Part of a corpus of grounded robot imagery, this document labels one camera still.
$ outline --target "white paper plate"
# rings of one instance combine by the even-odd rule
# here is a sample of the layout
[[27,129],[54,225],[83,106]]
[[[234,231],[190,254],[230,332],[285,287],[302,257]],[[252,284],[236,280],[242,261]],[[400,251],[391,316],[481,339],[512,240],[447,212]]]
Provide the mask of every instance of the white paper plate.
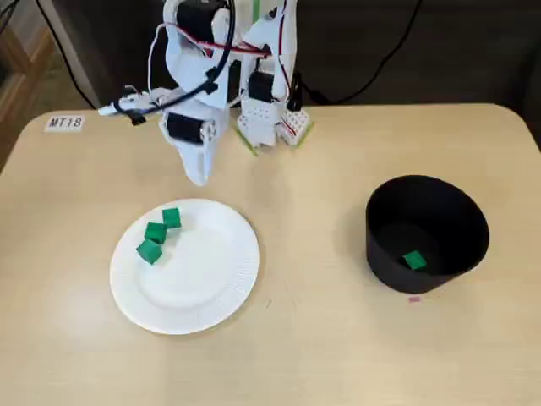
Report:
[[[177,207],[182,229],[167,232],[152,266],[136,249],[148,222]],[[111,291],[120,310],[152,332],[189,334],[226,320],[249,296],[260,250],[254,230],[232,208],[212,200],[177,200],[149,211],[120,238],[111,259]]]

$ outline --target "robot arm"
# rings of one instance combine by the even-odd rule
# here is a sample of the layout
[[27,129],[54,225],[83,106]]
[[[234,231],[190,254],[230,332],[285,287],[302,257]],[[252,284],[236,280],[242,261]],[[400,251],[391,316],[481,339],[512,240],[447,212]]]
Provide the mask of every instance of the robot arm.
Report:
[[[146,111],[197,88],[221,60],[235,19],[232,49],[212,89],[162,108],[161,132],[177,148],[187,176],[201,186],[210,176],[218,141],[227,130],[229,107],[238,101],[238,129],[253,147],[274,145],[276,138],[296,145],[309,126],[306,112],[287,110],[297,53],[297,0],[262,3],[274,1],[280,3],[278,7],[252,25],[245,7],[231,16],[225,0],[166,0],[164,23],[158,26],[156,38],[161,29],[166,30],[167,69],[178,88],[151,89],[149,72],[148,92],[126,96],[100,109],[100,114]],[[230,73],[234,63],[241,67],[237,78]]]

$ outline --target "black container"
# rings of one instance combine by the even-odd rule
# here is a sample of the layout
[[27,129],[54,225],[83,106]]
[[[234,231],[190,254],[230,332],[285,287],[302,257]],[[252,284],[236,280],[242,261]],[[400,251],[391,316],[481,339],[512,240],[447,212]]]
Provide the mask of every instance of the black container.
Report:
[[423,294],[473,269],[489,247],[489,225],[464,192],[436,178],[382,184],[366,208],[366,252],[385,285]]

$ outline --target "white label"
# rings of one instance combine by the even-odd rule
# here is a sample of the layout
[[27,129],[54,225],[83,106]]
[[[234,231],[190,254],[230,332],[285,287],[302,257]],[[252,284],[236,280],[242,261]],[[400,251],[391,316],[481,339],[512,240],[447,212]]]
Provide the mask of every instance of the white label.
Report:
[[52,116],[45,126],[46,133],[78,133],[83,129],[85,116]]

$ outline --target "green cube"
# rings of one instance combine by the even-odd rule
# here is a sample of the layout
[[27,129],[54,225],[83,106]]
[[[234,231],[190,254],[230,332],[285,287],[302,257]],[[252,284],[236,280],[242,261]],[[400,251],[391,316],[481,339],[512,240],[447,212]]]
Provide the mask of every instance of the green cube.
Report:
[[161,212],[163,216],[163,223],[167,228],[180,228],[182,224],[180,222],[180,212],[177,208],[166,209]]
[[402,258],[414,271],[426,266],[426,261],[419,251],[412,251],[409,254],[405,254]]
[[137,247],[137,252],[141,258],[153,265],[161,257],[161,246],[154,241],[146,239]]
[[149,222],[146,225],[145,238],[154,241],[157,244],[163,244],[166,241],[167,227],[160,222]]

